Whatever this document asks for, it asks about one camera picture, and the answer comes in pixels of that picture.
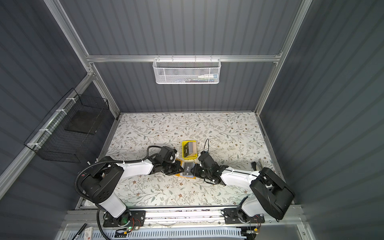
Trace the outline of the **black credit card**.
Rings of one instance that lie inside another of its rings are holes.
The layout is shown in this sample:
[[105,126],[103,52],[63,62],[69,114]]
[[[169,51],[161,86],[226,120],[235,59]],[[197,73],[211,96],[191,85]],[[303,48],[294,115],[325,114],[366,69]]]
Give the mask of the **black credit card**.
[[184,163],[184,171],[182,173],[182,177],[184,178],[195,178],[194,174],[192,173],[192,168],[195,166],[194,162],[185,162]]

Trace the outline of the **yellow plastic card tray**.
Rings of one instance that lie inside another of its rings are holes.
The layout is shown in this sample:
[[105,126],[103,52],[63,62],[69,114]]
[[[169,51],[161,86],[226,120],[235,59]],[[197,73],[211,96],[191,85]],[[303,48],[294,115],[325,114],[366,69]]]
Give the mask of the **yellow plastic card tray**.
[[195,140],[182,142],[182,157],[185,160],[194,160],[198,157],[197,142]]

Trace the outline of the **yellow leather card holder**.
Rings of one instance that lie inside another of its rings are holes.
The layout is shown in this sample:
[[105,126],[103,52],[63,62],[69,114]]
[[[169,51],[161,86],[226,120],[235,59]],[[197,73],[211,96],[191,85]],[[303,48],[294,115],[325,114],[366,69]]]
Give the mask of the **yellow leather card holder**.
[[182,161],[180,163],[183,171],[181,173],[176,174],[176,176],[187,179],[196,179],[196,177],[192,173],[192,168],[196,165],[195,162],[192,161]]

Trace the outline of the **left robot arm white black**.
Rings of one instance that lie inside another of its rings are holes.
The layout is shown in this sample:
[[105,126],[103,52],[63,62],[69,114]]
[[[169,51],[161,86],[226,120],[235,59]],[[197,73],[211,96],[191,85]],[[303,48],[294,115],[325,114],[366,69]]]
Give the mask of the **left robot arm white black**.
[[74,182],[75,191],[100,210],[118,219],[127,215],[129,209],[116,193],[118,184],[136,176],[162,173],[166,176],[184,171],[177,160],[178,151],[167,146],[149,146],[144,158],[132,161],[105,157],[80,171]]

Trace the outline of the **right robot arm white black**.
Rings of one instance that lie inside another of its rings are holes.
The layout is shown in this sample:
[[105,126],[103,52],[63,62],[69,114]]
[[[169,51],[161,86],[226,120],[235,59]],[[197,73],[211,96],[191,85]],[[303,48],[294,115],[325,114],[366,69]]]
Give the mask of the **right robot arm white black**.
[[243,198],[237,206],[235,215],[243,223],[262,214],[280,221],[295,197],[294,191],[270,168],[244,171],[220,166],[206,151],[202,152],[199,163],[191,172],[194,177],[211,185],[236,186],[251,191],[252,194]]

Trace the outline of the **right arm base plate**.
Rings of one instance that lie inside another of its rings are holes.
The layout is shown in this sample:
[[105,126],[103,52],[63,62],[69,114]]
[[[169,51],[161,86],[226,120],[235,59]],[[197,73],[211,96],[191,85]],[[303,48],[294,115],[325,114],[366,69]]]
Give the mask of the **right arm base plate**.
[[263,224],[265,218],[263,215],[248,216],[243,210],[237,208],[224,208],[221,214],[225,219],[225,223],[230,224]]

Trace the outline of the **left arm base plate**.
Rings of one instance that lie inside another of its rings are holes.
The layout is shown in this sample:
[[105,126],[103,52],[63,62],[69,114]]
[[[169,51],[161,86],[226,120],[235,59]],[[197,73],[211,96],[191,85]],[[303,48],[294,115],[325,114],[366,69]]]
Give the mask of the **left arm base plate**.
[[121,216],[114,218],[110,213],[106,212],[103,215],[103,227],[117,228],[117,227],[142,227],[146,218],[146,211],[131,211],[126,210]]

